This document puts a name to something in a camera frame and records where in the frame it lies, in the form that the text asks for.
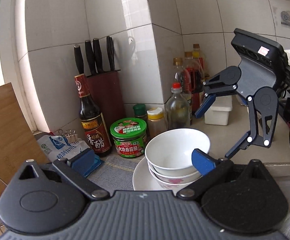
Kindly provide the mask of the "white floral bowl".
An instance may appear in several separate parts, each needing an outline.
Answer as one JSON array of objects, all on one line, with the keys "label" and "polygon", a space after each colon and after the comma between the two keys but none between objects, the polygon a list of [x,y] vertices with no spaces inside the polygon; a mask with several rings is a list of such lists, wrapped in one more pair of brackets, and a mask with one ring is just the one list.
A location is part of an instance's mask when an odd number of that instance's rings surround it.
[{"label": "white floral bowl", "polygon": [[159,174],[185,176],[197,171],[191,161],[196,148],[207,154],[210,149],[208,136],[197,129],[178,128],[151,139],[145,148],[145,157]]}]

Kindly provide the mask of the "large white fruit plate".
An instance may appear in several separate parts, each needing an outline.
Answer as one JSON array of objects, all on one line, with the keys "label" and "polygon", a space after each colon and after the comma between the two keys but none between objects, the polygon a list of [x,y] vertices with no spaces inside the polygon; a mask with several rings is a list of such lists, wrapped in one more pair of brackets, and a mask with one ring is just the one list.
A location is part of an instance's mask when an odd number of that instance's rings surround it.
[{"label": "large white fruit plate", "polygon": [[163,187],[149,172],[146,158],[143,158],[133,172],[133,188],[135,191],[162,191]]}]

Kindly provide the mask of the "grey blue kitchen towel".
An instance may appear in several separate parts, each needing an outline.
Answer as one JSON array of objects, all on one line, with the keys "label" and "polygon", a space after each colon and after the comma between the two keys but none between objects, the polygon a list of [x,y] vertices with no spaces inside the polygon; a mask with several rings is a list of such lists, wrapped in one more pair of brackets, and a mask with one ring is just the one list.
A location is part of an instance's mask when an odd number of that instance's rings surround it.
[{"label": "grey blue kitchen towel", "polygon": [[112,153],[103,158],[102,165],[93,171],[88,180],[113,195],[115,191],[133,190],[133,173],[137,164],[144,158],[123,158]]}]

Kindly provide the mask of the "white plastic container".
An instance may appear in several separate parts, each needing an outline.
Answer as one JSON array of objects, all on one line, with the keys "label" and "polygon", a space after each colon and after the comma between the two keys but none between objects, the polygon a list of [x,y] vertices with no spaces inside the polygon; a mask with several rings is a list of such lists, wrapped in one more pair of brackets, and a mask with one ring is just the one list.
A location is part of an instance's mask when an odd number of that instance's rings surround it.
[{"label": "white plastic container", "polygon": [[215,102],[204,114],[204,123],[206,125],[227,126],[229,114],[233,109],[232,97],[217,97]]}]

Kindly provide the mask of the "white blue salt bag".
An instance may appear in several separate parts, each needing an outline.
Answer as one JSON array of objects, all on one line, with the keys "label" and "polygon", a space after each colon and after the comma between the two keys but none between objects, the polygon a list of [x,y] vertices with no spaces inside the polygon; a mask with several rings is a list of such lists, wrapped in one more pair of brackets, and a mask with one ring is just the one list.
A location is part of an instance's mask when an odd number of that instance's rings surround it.
[{"label": "white blue salt bag", "polygon": [[50,162],[61,158],[71,159],[86,149],[92,149],[83,140],[70,143],[61,135],[43,134],[37,143]]}]

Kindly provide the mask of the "clear glass bottle red cap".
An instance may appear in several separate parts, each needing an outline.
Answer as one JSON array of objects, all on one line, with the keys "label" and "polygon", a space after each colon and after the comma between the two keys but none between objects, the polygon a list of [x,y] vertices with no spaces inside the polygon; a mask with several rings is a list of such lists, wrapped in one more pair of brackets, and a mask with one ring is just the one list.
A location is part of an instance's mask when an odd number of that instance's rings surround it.
[{"label": "clear glass bottle red cap", "polygon": [[167,129],[187,128],[190,126],[189,102],[183,95],[179,82],[172,84],[171,93],[165,105]]}]

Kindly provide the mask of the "metal binder clips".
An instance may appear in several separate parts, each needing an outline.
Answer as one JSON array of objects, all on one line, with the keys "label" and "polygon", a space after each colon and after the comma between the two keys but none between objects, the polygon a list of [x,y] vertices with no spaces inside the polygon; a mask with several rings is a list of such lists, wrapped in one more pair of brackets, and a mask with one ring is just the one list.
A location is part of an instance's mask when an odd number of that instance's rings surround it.
[{"label": "metal binder clips", "polygon": [[78,134],[76,133],[75,129],[67,129],[65,131],[58,129],[57,133],[66,138],[70,143],[78,141]]}]

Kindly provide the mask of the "dark vinegar bottle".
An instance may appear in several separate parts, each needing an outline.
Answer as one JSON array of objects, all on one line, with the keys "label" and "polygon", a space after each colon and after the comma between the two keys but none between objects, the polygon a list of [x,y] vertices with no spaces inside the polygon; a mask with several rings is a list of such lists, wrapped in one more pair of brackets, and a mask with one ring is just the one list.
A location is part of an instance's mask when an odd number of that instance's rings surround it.
[{"label": "dark vinegar bottle", "polygon": [[79,74],[74,79],[81,103],[80,121],[86,139],[97,156],[105,157],[111,153],[112,144],[103,113],[90,94],[85,74]]}]

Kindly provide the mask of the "yellow lid spice jar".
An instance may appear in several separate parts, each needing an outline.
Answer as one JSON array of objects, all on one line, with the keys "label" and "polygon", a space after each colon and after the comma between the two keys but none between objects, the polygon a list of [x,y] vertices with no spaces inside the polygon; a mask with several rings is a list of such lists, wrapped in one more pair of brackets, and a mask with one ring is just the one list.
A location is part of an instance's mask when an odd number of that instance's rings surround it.
[{"label": "yellow lid spice jar", "polygon": [[164,111],[161,107],[148,110],[147,116],[148,128],[151,139],[167,130]]}]

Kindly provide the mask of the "green lid sauce jar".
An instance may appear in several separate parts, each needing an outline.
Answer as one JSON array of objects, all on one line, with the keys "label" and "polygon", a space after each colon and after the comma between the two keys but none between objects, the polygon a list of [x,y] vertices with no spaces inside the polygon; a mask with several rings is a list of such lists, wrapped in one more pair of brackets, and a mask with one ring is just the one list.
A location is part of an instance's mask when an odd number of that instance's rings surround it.
[{"label": "green lid sauce jar", "polygon": [[124,118],[110,126],[117,153],[124,158],[144,154],[147,141],[147,124],[139,118]]}]

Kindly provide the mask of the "green lid small jar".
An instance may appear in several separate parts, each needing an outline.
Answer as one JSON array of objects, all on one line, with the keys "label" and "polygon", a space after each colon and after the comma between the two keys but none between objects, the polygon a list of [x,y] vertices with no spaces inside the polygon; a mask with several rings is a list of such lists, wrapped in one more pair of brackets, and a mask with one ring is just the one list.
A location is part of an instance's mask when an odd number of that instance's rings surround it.
[{"label": "green lid small jar", "polygon": [[146,105],[144,103],[138,103],[133,106],[135,118],[139,118],[147,122],[148,116],[146,112]]}]

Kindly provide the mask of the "bamboo cutting board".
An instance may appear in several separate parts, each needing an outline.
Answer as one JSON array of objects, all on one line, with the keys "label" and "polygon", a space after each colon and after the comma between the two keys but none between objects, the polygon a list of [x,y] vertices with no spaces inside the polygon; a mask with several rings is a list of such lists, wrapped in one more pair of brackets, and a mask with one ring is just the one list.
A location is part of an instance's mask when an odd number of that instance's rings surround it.
[{"label": "bamboo cutting board", "polygon": [[48,162],[20,109],[11,83],[0,86],[0,196],[22,163]]}]

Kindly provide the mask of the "dark red knife block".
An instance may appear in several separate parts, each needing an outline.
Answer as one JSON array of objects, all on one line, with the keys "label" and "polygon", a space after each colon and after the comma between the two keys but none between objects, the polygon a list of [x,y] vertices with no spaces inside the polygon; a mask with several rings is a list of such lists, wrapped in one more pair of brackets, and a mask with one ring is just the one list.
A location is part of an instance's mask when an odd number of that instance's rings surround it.
[{"label": "dark red knife block", "polygon": [[106,127],[119,119],[125,118],[125,108],[121,93],[118,70],[111,69],[102,72],[101,67],[96,66],[96,49],[92,47],[91,41],[85,41],[85,53],[91,75],[86,76],[84,72],[84,59],[79,44],[74,45],[74,58],[78,69],[79,78],[84,78],[94,102],[102,110]]}]

